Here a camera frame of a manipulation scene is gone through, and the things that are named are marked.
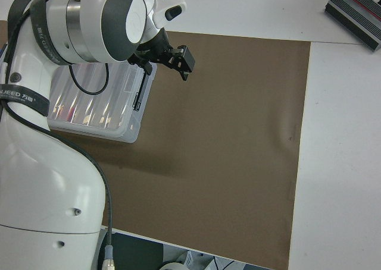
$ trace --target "black velcro strap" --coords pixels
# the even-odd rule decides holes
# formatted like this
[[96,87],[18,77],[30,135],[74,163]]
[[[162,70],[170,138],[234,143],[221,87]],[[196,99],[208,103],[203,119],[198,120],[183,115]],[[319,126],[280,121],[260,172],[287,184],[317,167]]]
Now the black velcro strap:
[[14,0],[8,13],[8,41],[31,0]]
[[27,87],[15,84],[0,84],[0,99],[18,102],[26,105],[47,117],[49,114],[49,100]]
[[30,19],[32,21],[33,34],[42,52],[57,65],[71,65],[62,58],[54,48],[49,35],[48,22],[46,20],[46,0],[33,0],[30,5]]

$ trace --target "white round object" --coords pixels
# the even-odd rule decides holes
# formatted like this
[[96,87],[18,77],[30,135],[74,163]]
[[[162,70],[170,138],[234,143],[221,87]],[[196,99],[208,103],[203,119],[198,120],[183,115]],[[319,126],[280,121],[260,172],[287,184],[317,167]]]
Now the white round object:
[[138,43],[143,35],[146,7],[143,0],[133,0],[126,18],[126,33],[132,43]]
[[189,269],[180,263],[169,263],[161,267],[160,270],[189,270]]

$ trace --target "silver band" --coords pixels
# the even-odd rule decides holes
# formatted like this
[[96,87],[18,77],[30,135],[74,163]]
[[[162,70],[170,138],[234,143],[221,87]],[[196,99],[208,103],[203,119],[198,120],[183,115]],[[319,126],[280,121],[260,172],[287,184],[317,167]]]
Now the silver band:
[[80,9],[80,1],[69,0],[66,9],[66,23],[70,41],[82,59],[86,62],[98,62],[88,50],[83,38],[79,20]]

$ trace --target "black button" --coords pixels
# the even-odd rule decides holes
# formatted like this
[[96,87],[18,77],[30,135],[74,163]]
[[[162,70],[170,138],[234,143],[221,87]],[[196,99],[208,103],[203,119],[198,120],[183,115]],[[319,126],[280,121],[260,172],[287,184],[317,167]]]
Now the black button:
[[172,19],[174,19],[176,16],[180,15],[181,12],[183,12],[181,6],[176,6],[176,7],[173,7],[173,8],[170,8],[169,10],[167,10],[165,12],[165,17],[168,21],[171,21]]

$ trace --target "dark green surface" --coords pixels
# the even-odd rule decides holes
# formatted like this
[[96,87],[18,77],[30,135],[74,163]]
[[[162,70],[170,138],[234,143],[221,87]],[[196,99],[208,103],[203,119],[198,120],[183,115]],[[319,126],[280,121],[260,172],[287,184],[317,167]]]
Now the dark green surface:
[[[158,270],[163,264],[163,245],[119,233],[113,234],[114,262],[118,270]],[[102,269],[105,239],[99,251],[98,269]]]

